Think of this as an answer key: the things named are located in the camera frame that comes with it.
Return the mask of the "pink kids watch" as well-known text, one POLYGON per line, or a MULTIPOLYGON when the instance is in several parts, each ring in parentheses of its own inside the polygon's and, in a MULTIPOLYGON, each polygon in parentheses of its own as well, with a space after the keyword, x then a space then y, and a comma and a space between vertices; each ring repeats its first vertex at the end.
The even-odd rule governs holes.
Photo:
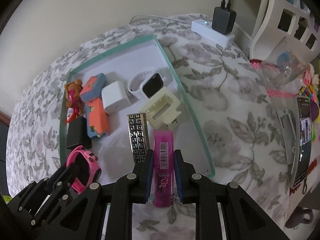
POLYGON ((101 175, 101 168, 98 165, 98 157, 91 151, 86 150, 82 145, 77 146, 69 154, 66 166, 76 164, 79 172, 75 177, 72 188, 81 194, 86 187, 96 182, 101 175))

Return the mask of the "black power adapter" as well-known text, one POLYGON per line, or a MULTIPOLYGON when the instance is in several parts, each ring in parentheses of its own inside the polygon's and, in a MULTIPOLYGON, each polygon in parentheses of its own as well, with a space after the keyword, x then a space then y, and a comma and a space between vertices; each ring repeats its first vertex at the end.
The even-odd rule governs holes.
POLYGON ((87 119, 83 116, 72 120, 69 123, 66 148, 73 150, 78 146, 84 149, 92 148, 92 140, 87 134, 87 119))

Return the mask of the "red white small bottle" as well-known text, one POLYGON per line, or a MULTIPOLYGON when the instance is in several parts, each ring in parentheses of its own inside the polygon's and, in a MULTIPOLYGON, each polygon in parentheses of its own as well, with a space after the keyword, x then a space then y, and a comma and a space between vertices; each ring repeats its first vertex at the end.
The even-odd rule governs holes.
POLYGON ((73 108, 67 109, 67 115, 66 115, 66 123, 69 124, 71 121, 76 119, 77 114, 75 113, 75 110, 73 108))

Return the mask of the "brown pink puppy figurine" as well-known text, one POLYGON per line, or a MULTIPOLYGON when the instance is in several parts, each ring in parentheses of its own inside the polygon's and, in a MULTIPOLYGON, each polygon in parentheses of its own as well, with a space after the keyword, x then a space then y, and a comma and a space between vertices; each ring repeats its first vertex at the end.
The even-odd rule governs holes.
POLYGON ((77 79, 73 82, 65 84, 66 93, 66 106, 73 109, 76 116, 83 114, 83 102, 80 98, 80 92, 82 91, 82 80, 77 79))

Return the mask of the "gold black patterned hair clip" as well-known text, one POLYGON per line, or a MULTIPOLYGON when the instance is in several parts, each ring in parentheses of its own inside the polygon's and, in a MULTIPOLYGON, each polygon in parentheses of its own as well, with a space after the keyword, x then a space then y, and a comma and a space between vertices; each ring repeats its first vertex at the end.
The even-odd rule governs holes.
POLYGON ((127 115, 129 140, 135 164, 145 160, 150 148, 148 124, 145 113, 127 115))

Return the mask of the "magenta translucent lighter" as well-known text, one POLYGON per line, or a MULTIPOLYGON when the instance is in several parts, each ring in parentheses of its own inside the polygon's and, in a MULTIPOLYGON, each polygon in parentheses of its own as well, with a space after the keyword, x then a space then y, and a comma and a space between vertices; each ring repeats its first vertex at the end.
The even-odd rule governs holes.
POLYGON ((174 135, 172 131, 154 132, 155 207, 170 207, 174 201, 174 135))

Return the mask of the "white usb charger cube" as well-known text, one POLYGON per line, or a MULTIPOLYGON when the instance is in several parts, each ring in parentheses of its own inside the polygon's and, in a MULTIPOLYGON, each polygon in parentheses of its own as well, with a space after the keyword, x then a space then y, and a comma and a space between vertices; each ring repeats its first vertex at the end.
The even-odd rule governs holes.
POLYGON ((104 111, 111 115, 131 106, 122 81, 114 81, 101 91, 104 111))

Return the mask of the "cream plastic hair claw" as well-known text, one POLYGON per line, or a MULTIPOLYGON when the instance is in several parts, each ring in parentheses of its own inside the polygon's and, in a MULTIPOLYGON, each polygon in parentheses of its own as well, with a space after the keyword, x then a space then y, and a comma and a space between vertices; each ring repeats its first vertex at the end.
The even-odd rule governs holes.
POLYGON ((180 100, 166 87, 160 89, 140 108, 140 113, 145 113, 146 120, 153 129, 166 126, 171 128, 172 124, 180 116, 178 107, 180 100))

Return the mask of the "orange blue toy block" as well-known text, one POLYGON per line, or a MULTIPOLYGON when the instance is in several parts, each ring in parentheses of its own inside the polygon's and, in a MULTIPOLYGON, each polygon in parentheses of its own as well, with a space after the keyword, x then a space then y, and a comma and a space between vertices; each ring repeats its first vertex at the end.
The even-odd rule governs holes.
POLYGON ((106 83, 106 76, 103 73, 90 77, 80 92, 81 100, 88 103, 89 101, 100 97, 101 91, 106 86, 106 83))

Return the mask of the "grey folding phone stand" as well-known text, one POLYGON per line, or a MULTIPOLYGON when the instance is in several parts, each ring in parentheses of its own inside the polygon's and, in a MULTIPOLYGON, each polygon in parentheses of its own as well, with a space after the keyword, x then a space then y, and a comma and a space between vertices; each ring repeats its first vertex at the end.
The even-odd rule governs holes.
POLYGON ((280 123, 280 129, 283 135, 286 161, 288 165, 293 165, 296 153, 296 121, 291 110, 277 110, 277 116, 280 123))

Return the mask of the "floral grey white blanket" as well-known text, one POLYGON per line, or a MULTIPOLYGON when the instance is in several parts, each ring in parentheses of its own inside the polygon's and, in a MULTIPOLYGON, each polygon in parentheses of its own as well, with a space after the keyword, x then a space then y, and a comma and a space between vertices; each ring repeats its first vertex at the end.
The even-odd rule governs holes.
POLYGON ((155 36, 203 130, 216 183, 238 183, 283 230, 289 175, 276 111, 238 46, 223 48, 191 31, 203 14, 140 20, 109 30, 62 55, 23 91, 7 142, 9 193, 51 176, 61 163, 63 86, 76 67, 126 42, 155 36))

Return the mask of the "black smartphone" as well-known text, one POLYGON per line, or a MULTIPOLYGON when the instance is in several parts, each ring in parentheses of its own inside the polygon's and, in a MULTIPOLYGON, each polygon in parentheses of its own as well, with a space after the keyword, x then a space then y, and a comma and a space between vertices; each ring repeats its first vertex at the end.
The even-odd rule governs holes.
POLYGON ((310 99, 302 96, 296 97, 297 108, 294 111, 295 146, 292 164, 291 188, 295 188, 306 180, 310 157, 312 120, 310 99))

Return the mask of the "teal shallow cardboard tray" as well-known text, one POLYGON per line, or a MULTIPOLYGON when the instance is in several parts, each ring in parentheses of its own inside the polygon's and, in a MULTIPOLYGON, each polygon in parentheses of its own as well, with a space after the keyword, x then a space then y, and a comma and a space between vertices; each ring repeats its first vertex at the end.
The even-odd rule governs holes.
MULTIPOLYGON (((193 164, 196 172, 213 178, 215 167, 201 125, 173 66, 153 35, 132 40, 92 58, 72 70, 67 81, 80 79, 87 82, 90 77, 103 73, 108 84, 122 81, 127 85, 134 76, 148 67, 160 71, 165 79, 165 87, 181 102, 178 107, 181 114, 174 128, 174 147, 182 151, 184 161, 193 164)), ((130 96, 129 99, 129 107, 110 115, 111 133, 92 140, 91 150, 98 156, 98 164, 102 170, 99 182, 103 185, 115 182, 131 172, 134 166, 127 115, 137 113, 147 102, 147 98, 130 96)))

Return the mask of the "pink crochet mat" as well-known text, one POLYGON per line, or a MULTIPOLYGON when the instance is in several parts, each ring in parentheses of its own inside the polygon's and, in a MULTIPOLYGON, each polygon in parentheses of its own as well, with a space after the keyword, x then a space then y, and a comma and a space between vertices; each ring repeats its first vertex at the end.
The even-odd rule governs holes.
POLYGON ((260 77, 260 83, 266 88, 266 91, 271 98, 293 98, 294 96, 299 94, 299 90, 302 87, 302 82, 299 78, 293 80, 289 84, 285 85, 282 88, 273 87, 263 76, 260 63, 261 60, 252 59, 250 60, 252 67, 256 70, 258 76, 260 77))

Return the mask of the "colourful toy pile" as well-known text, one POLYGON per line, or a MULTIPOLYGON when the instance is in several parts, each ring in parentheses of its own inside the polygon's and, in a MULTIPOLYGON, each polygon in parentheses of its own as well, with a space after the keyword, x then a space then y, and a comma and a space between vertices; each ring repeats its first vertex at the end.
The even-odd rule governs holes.
POLYGON ((305 72, 300 76, 302 87, 299 95, 306 96, 310 99, 311 119, 319 120, 319 75, 316 74, 314 66, 309 63, 305 72))

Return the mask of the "clear glass cup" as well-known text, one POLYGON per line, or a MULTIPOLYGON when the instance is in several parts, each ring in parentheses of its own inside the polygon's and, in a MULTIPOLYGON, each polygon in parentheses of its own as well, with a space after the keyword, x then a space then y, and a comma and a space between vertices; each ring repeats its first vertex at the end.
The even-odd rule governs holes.
POLYGON ((259 69, 268 86, 280 89, 302 75, 307 65, 300 61, 291 49, 290 40, 284 37, 261 62, 259 69))

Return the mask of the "white power strip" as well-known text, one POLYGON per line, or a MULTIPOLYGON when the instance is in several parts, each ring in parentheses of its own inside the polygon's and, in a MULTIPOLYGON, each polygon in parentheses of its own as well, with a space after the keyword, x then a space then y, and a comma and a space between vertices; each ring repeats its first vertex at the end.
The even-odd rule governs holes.
POLYGON ((233 45, 235 36, 232 33, 223 35, 212 29, 212 22, 202 19, 191 22, 191 30, 213 42, 220 45, 222 48, 227 48, 233 45))

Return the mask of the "dark grey power bank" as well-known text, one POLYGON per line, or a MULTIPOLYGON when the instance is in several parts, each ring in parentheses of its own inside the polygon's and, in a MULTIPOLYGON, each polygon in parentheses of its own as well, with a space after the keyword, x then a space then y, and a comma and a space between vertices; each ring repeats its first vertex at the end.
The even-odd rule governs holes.
POLYGON ((233 30, 235 19, 235 11, 216 7, 213 13, 212 29, 223 35, 228 35, 233 30))

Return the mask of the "white wooden shelf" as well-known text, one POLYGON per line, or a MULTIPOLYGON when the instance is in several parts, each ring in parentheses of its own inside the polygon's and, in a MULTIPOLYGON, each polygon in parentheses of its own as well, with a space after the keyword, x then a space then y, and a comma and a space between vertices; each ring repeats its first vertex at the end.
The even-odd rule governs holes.
POLYGON ((269 0, 232 0, 237 16, 232 33, 236 45, 249 57, 251 43, 267 11, 269 0))

